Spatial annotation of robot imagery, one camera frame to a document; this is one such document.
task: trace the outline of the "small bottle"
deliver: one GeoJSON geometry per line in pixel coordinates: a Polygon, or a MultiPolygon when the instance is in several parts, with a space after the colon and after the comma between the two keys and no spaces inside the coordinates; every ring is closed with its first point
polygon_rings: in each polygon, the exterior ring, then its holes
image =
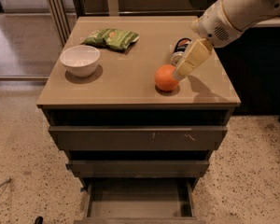
{"type": "Polygon", "coordinates": [[[174,53],[171,57],[171,64],[172,65],[177,65],[178,61],[183,57],[187,46],[191,42],[192,41],[189,38],[182,38],[176,43],[174,53]]]}

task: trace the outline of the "floor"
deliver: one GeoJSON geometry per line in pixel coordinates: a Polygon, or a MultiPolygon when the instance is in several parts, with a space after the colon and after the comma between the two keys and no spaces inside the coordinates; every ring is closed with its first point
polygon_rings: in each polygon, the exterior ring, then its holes
{"type": "MultiPolygon", "coordinates": [[[[49,74],[60,52],[50,17],[0,15],[0,75],[49,74]]],[[[72,224],[83,217],[86,192],[66,170],[67,158],[35,105],[43,86],[0,81],[0,182],[12,179],[0,189],[2,224],[34,223],[37,216],[45,224],[72,224]]],[[[280,224],[277,118],[231,117],[227,136],[193,192],[202,223],[280,224]]]]}

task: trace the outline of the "drawer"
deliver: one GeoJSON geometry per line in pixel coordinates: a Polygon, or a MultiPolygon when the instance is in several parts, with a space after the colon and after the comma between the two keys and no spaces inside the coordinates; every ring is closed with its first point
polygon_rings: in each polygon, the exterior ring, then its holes
{"type": "Polygon", "coordinates": [[[75,224],[196,222],[187,179],[93,179],[84,218],[75,224]]]}
{"type": "Polygon", "coordinates": [[[227,127],[50,126],[49,133],[58,148],[67,151],[215,150],[227,127]]]}
{"type": "Polygon", "coordinates": [[[209,161],[70,161],[67,168],[79,178],[202,177],[209,161]]]}

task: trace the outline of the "white bowl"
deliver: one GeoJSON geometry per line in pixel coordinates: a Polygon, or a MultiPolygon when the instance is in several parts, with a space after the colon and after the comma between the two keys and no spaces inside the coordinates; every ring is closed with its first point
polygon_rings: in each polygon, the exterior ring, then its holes
{"type": "Polygon", "coordinates": [[[100,50],[92,46],[80,45],[66,49],[60,61],[68,72],[77,77],[90,76],[99,65],[100,50]]]}

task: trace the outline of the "open drawer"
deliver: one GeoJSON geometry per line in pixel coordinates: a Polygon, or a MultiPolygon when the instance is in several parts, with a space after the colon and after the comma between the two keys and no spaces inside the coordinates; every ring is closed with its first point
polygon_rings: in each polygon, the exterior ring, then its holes
{"type": "Polygon", "coordinates": [[[93,179],[75,224],[199,223],[187,179],[93,179]]]}
{"type": "Polygon", "coordinates": [[[227,127],[50,126],[49,133],[65,151],[217,150],[227,127]]]}

